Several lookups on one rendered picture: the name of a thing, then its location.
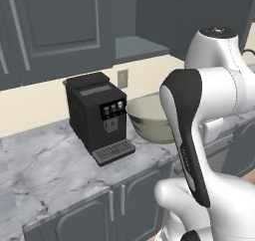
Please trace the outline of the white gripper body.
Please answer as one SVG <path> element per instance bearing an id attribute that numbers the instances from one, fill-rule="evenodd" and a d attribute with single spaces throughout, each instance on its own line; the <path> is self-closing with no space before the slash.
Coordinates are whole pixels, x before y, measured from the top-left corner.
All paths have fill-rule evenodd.
<path id="1" fill-rule="evenodd" d="M 198 125 L 204 143 L 215 141 L 220 135 L 224 119 L 206 120 Z"/>

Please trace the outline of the grey lower cabinet door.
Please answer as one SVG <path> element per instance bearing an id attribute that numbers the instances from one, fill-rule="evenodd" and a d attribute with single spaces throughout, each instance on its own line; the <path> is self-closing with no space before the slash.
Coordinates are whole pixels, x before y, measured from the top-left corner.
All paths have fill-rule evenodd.
<path id="1" fill-rule="evenodd" d="M 116 189 L 115 217 L 117 241 L 146 241 L 161 227 L 163 209 L 156 203 L 154 187 L 169 178 L 171 163 L 154 166 L 145 173 L 132 177 L 126 186 L 126 213 L 121 213 L 121 185 Z"/>
<path id="2" fill-rule="evenodd" d="M 109 192 L 39 227 L 43 241 L 116 241 Z"/>
<path id="3" fill-rule="evenodd" d="M 255 120 L 234 131 L 221 172 L 242 177 L 255 167 Z"/>

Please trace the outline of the pale green bowl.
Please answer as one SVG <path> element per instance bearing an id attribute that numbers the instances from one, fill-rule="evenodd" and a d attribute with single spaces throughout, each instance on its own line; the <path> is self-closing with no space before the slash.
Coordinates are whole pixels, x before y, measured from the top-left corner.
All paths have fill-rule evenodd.
<path id="1" fill-rule="evenodd" d="M 147 96 L 127 103 L 126 111 L 134 130 L 143 139 L 159 144 L 174 142 L 159 96 Z"/>

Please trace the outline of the grey open upper cabinet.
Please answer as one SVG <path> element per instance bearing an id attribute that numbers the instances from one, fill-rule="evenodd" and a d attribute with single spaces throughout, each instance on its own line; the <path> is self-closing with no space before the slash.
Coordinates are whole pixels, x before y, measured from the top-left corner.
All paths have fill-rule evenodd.
<path id="1" fill-rule="evenodd" d="M 113 0 L 116 64 L 171 52 L 176 0 Z"/>

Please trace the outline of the grey open cabinet door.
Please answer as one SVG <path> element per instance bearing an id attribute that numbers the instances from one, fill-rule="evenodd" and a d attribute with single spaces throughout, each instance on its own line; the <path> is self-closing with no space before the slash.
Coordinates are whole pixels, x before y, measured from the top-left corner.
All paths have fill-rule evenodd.
<path id="1" fill-rule="evenodd" d="M 204 27 L 235 31 L 243 50 L 255 14 L 255 0 L 176 0 L 171 54 L 184 60 L 194 34 Z"/>

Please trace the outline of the grey upper cabinet door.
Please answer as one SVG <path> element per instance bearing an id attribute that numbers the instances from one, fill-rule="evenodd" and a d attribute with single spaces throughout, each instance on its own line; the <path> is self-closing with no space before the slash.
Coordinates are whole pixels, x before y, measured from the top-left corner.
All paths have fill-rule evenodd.
<path id="1" fill-rule="evenodd" d="M 6 59 L 6 54 L 4 51 L 5 48 L 5 28 L 4 28 L 4 21 L 3 21 L 3 13 L 1 7 L 1 0 L 0 0 L 0 42 L 2 44 L 3 52 Z M 9 75 L 4 74 L 2 65 L 0 63 L 0 90 L 6 90 L 8 87 L 8 78 Z"/>
<path id="2" fill-rule="evenodd" d="M 9 0 L 1 0 L 22 85 L 114 64 L 112 0 L 16 0 L 31 70 L 24 65 Z"/>

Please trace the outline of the grey drawer front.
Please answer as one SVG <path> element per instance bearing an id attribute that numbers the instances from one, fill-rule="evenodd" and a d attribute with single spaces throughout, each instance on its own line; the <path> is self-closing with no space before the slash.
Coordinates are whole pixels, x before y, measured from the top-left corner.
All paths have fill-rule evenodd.
<path id="1" fill-rule="evenodd" d="M 213 171 L 220 172 L 223 168 L 229 147 L 233 143 L 233 135 L 227 135 L 205 146 L 205 152 L 209 166 Z M 184 173 L 179 158 L 177 158 L 170 171 L 171 177 L 183 177 Z"/>

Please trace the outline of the black coffee machine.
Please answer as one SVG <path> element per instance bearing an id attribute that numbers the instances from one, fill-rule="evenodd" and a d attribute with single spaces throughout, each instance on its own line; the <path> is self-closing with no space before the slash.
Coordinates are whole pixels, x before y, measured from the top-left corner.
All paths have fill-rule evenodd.
<path id="1" fill-rule="evenodd" d="M 102 72 L 63 81 L 70 126 L 99 166 L 135 152 L 127 139 L 127 95 Z"/>

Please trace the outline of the grey wall socket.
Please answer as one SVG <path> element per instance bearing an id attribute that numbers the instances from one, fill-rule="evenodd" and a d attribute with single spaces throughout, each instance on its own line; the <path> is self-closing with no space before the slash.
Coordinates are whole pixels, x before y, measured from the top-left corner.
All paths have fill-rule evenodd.
<path id="1" fill-rule="evenodd" d="M 128 70 L 118 71 L 118 88 L 125 89 L 128 86 Z"/>

